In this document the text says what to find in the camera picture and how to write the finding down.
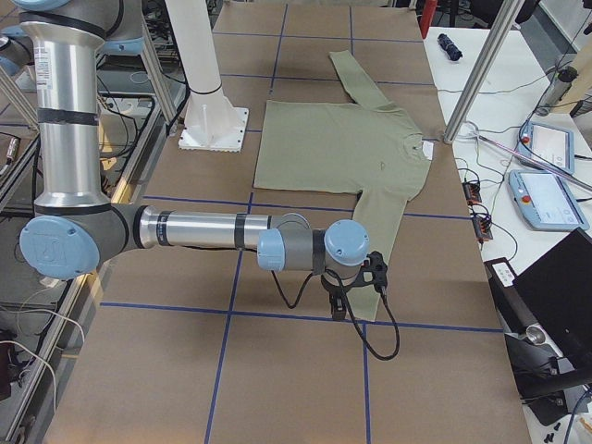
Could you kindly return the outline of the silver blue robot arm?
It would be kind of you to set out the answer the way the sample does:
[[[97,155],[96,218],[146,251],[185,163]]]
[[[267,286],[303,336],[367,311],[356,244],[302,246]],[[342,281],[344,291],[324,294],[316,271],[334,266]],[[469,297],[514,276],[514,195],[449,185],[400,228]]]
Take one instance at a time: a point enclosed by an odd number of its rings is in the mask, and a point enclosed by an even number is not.
[[[133,249],[252,251],[263,269],[320,277],[333,318],[352,316],[349,291],[364,285],[372,263],[368,234],[357,222],[313,229],[295,214],[159,211],[115,204],[103,193],[96,58],[144,50],[140,2],[22,1],[18,6],[21,28],[32,42],[43,159],[43,191],[19,236],[29,265],[50,278],[69,280]]]

